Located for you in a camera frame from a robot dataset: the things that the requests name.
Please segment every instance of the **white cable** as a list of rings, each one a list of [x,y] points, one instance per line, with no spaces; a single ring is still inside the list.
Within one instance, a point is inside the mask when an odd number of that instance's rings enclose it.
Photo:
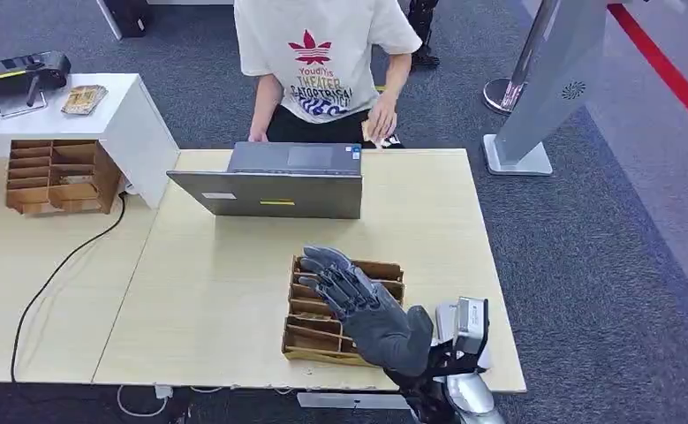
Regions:
[[[196,389],[193,386],[190,386],[190,390],[195,391],[197,393],[216,393],[217,391],[223,389],[223,387],[217,387],[215,389],[211,390],[204,390],[204,389]]]
[[[124,412],[124,413],[126,413],[126,414],[128,414],[128,415],[130,415],[130,416],[132,416],[132,417],[136,417],[136,418],[151,418],[151,417],[155,417],[156,415],[159,415],[160,413],[162,413],[162,411],[164,411],[164,408],[167,407],[167,399],[168,399],[168,398],[165,397],[165,398],[164,398],[164,403],[162,404],[162,407],[159,408],[159,410],[156,411],[155,413],[132,413],[132,412],[128,411],[127,409],[125,409],[125,407],[123,406],[123,401],[120,400],[120,393],[123,392],[123,388],[124,388],[124,387],[125,387],[125,386],[123,385],[123,386],[120,386],[119,389],[117,389],[117,406],[120,407],[120,411],[122,411],[122,412]]]

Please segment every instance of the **pole base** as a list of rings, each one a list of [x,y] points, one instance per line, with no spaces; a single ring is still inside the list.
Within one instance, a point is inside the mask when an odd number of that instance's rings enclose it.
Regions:
[[[528,152],[523,159],[514,164],[500,163],[497,155],[495,136],[497,134],[486,134],[484,136],[484,154],[487,157],[489,173],[493,175],[552,175],[552,164],[549,162],[547,150],[544,143],[539,143],[533,150]]]
[[[501,115],[509,115],[512,109],[503,107],[503,99],[505,97],[505,91],[510,84],[509,78],[498,78],[492,79],[484,86],[484,105],[487,106],[493,112],[499,113]]]

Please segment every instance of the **black robot leg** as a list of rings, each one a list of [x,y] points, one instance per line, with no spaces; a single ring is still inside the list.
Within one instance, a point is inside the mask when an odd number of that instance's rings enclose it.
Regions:
[[[429,39],[432,35],[432,19],[439,0],[411,0],[409,4],[409,23],[422,41],[421,47],[412,55],[413,67],[435,68],[440,59],[430,55]]]

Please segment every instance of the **wooden compartment box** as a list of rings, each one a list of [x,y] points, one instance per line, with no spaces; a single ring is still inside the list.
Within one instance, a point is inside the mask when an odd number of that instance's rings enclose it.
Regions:
[[[20,214],[108,214],[120,169],[97,140],[14,140],[5,205]]]
[[[381,283],[404,304],[404,271],[395,263],[353,261],[372,280]],[[299,283],[300,276],[310,276],[294,256],[289,286],[289,313],[284,323],[282,353],[288,360],[318,360],[343,365],[371,367],[357,353],[357,346],[334,316],[328,305]]]

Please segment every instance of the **stanchion post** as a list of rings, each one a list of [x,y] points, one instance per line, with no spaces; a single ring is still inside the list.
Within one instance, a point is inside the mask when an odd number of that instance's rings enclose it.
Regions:
[[[484,86],[484,104],[492,111],[509,115],[515,109],[515,104],[525,87],[525,78],[528,76],[533,53],[541,44],[558,3],[559,0],[541,0],[512,77],[493,79]]]

